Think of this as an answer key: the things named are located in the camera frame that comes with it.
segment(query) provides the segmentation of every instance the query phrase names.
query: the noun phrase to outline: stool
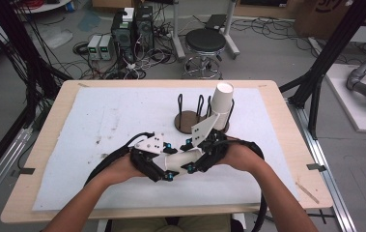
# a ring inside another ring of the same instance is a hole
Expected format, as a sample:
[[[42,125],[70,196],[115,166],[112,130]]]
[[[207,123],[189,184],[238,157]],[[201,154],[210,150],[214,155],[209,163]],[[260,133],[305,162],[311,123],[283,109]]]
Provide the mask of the stool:
[[[224,36],[214,30],[196,29],[188,32],[185,36],[185,46],[198,56],[185,62],[183,76],[189,74],[209,79],[219,75],[219,79],[222,79],[218,63],[210,56],[216,56],[221,61],[219,54],[225,49],[225,43]]]

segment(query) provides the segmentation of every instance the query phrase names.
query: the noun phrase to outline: box logo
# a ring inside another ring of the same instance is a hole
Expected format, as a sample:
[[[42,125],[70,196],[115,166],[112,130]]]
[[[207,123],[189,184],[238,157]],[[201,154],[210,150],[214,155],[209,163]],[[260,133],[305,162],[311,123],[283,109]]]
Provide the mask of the box logo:
[[[316,5],[315,11],[318,13],[329,13],[335,10],[343,0],[321,0]]]

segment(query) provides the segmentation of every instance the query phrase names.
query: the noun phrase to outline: forearm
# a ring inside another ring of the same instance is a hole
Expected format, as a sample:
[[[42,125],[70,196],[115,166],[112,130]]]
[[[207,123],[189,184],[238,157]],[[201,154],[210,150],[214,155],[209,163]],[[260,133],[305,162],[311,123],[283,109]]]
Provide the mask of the forearm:
[[[258,161],[250,173],[261,187],[278,231],[318,231],[294,196],[266,162]]]
[[[99,180],[92,180],[59,212],[43,232],[81,231],[107,187],[108,185]]]

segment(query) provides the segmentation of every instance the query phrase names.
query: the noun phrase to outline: wooden table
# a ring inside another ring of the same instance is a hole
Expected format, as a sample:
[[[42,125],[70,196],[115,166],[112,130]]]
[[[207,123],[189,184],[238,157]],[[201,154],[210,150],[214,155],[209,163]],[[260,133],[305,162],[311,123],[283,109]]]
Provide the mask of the wooden table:
[[[70,80],[66,81],[43,125],[25,167],[36,168],[33,175],[20,175],[5,206],[1,219],[6,223],[51,220],[57,212],[32,211],[47,161],[57,143],[59,133],[70,113],[80,88],[85,87],[209,87],[215,88],[218,80]],[[275,82],[269,80],[230,80],[234,87],[258,88],[266,105],[267,113],[275,129],[287,164],[304,209],[323,209],[332,206],[330,193],[317,170],[308,170],[306,164],[314,163],[300,135],[288,106]],[[188,216],[258,211],[259,206],[224,205],[204,207],[179,207],[155,209],[94,210],[90,218],[139,218],[163,216]]]

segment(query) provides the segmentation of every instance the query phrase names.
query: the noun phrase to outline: person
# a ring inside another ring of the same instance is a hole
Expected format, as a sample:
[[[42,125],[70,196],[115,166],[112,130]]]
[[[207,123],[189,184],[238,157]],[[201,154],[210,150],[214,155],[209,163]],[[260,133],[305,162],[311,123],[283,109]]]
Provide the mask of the person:
[[[231,144],[218,164],[228,164],[249,172],[261,187],[278,231],[318,231],[315,224],[272,168],[249,148]],[[143,177],[130,161],[129,154],[117,159],[92,179],[57,215],[43,232],[81,231],[104,191],[133,177]]]

